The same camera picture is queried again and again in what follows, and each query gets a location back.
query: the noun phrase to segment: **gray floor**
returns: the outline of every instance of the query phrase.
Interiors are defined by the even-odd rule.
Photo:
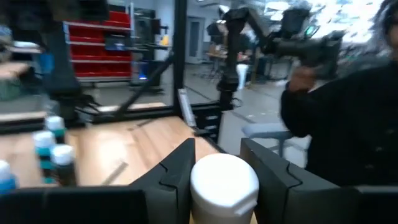
[[[218,99],[216,82],[209,82],[195,75],[206,72],[205,66],[187,65],[185,84],[191,103],[206,103]],[[172,98],[172,68],[162,75],[164,95],[145,95],[138,103],[163,102],[171,105]],[[243,138],[241,128],[249,123],[278,123],[280,122],[279,97],[283,86],[275,83],[254,85],[254,88],[243,89],[236,93],[236,97],[243,100],[243,106],[224,114],[220,136],[220,146],[231,154],[239,154],[240,139]],[[131,90],[125,83],[99,84],[95,90],[87,90],[95,96],[102,105],[116,105],[122,103],[131,95]],[[40,96],[23,96],[12,101],[0,102],[0,113],[17,113],[42,110]],[[275,149],[274,140],[256,139],[265,147]],[[300,167],[305,165],[305,148],[308,139],[291,139],[285,149],[285,156]]]

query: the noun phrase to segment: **black metal frame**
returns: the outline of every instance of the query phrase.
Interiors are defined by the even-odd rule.
[[[175,1],[175,18],[174,18],[174,36],[173,45],[178,46],[174,48],[173,65],[174,65],[174,84],[173,84],[173,105],[163,106],[158,108],[143,108],[138,110],[127,110],[117,116],[99,116],[94,117],[93,124],[112,123],[126,120],[137,119],[156,119],[166,116],[178,116],[183,119],[182,109],[178,98],[178,89],[184,88],[184,70],[185,70],[185,23],[187,21],[187,1]],[[211,128],[211,131],[205,136],[206,139],[217,151],[225,153],[225,151],[217,145],[218,136],[220,131],[220,124],[223,115],[220,102],[214,103],[201,103],[191,105],[193,114],[196,116],[198,129]],[[84,127],[81,121],[66,122],[67,128],[80,128]],[[23,120],[5,121],[0,122],[0,134],[15,134],[23,132],[38,131],[43,129],[43,118],[27,118]]]

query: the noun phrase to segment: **wall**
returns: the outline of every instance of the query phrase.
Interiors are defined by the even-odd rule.
[[[123,6],[125,5],[124,0],[108,0],[110,4],[116,4]],[[211,22],[218,18],[217,7],[200,7],[195,4],[195,0],[188,0],[187,16],[205,18],[205,28],[210,25]],[[154,9],[156,16],[160,18],[163,26],[168,26],[168,35],[170,42],[172,42],[172,34],[174,32],[174,0],[134,0],[134,7],[143,9]],[[222,4],[229,5],[228,0],[222,0]],[[203,41],[210,41],[210,36],[204,30]],[[155,53],[155,59],[163,60],[167,55],[164,50],[157,50]]]

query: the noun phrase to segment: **white container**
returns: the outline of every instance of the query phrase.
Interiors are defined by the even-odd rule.
[[[253,168],[228,154],[200,159],[191,171],[195,224],[249,224],[259,180]]]

